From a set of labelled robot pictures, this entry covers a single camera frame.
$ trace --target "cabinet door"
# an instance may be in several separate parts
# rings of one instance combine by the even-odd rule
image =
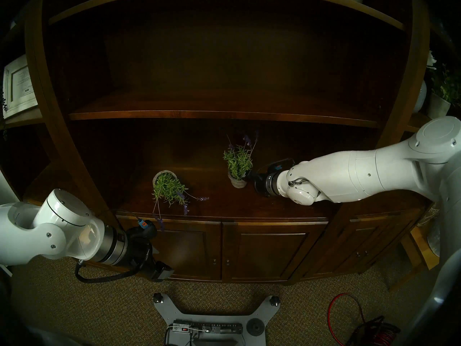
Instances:
[[[412,209],[351,219],[333,246],[302,279],[346,274],[363,269],[412,225],[420,213],[420,209]]]
[[[137,220],[123,217],[125,229]],[[171,279],[221,280],[221,223],[164,220],[165,230],[151,240],[160,253],[154,254],[175,272]]]
[[[326,223],[223,223],[223,281],[288,280]]]
[[[358,267],[362,270],[369,268],[389,247],[400,242],[406,232],[411,230],[411,227],[418,221],[418,218],[423,214],[423,209],[411,209],[403,211],[395,219],[391,220],[379,235],[374,239],[368,240],[357,251],[359,253],[360,262]]]

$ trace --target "carpet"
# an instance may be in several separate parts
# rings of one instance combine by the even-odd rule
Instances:
[[[424,271],[393,294],[388,287],[411,264],[401,246],[365,273],[279,284],[224,284],[165,281],[152,283],[131,277],[105,284],[83,284],[73,275],[71,258],[34,258],[16,266],[12,305],[28,325],[74,335],[100,346],[161,346],[166,324],[152,302],[155,292],[167,293],[186,313],[250,314],[268,295],[278,295],[281,307],[269,322],[267,345],[335,345],[326,322],[331,299],[342,292],[355,295],[366,320],[384,315],[400,328],[411,320],[429,296],[438,268]],[[85,268],[85,277],[110,275]],[[332,327],[345,343],[360,324],[357,305],[341,298],[332,309]]]

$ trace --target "power strip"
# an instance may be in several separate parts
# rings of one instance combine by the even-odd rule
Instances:
[[[175,332],[184,332],[184,333],[189,333],[192,331],[200,330],[208,334],[241,334],[243,332],[243,326],[242,324],[238,324],[238,323],[237,324],[195,323],[195,322],[191,323],[190,321],[185,321],[185,320],[175,320],[173,322],[172,330]]]

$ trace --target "gray metal plate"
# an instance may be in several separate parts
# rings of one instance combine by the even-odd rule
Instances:
[[[200,332],[198,338],[199,341],[235,340],[238,342],[237,345],[239,346],[266,346],[266,330],[259,336],[252,336],[247,331],[247,322],[250,319],[257,318],[263,321],[264,326],[267,326],[269,320],[272,319],[278,309],[280,309],[280,304],[278,306],[272,306],[269,302],[272,297],[271,295],[266,297],[259,308],[251,315],[221,316],[183,314],[176,308],[168,295],[162,294],[162,296],[163,302],[154,303],[154,305],[165,320],[167,326],[173,324],[174,320],[191,321],[191,323],[240,323],[243,326],[243,337],[237,334],[209,334]],[[189,338],[190,336],[188,333],[173,332],[170,329],[166,343],[177,346],[187,346],[189,344]]]

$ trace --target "picture frame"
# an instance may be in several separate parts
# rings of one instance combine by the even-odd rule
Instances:
[[[2,109],[4,119],[37,106],[25,54],[5,67],[3,98],[7,107],[7,109]]]

